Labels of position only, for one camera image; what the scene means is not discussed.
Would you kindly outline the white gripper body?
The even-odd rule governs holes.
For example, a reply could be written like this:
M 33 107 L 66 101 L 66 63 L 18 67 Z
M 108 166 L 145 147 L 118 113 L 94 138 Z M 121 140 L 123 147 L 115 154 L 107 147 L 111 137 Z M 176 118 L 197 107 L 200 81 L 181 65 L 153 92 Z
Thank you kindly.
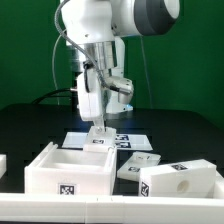
M 94 121 L 103 116 L 102 90 L 95 71 L 87 72 L 77 78 L 78 105 L 80 116 L 83 121 Z

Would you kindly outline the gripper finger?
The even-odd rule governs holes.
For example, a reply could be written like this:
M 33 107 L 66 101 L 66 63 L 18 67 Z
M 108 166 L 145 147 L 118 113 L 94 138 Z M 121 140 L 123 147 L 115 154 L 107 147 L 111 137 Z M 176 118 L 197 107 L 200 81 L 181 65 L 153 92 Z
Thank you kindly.
M 94 130 L 96 133 L 104 133 L 105 132 L 105 121 L 103 117 L 98 117 L 93 120 Z

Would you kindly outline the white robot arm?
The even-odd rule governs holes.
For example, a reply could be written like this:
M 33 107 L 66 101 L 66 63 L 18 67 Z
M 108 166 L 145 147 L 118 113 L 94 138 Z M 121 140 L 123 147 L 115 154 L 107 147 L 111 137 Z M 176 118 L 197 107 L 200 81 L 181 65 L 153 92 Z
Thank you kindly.
M 80 116 L 102 134 L 111 96 L 127 105 L 134 92 L 122 75 L 121 39 L 166 34 L 180 12 L 180 0 L 60 0 L 54 14 L 58 33 L 72 51 Z

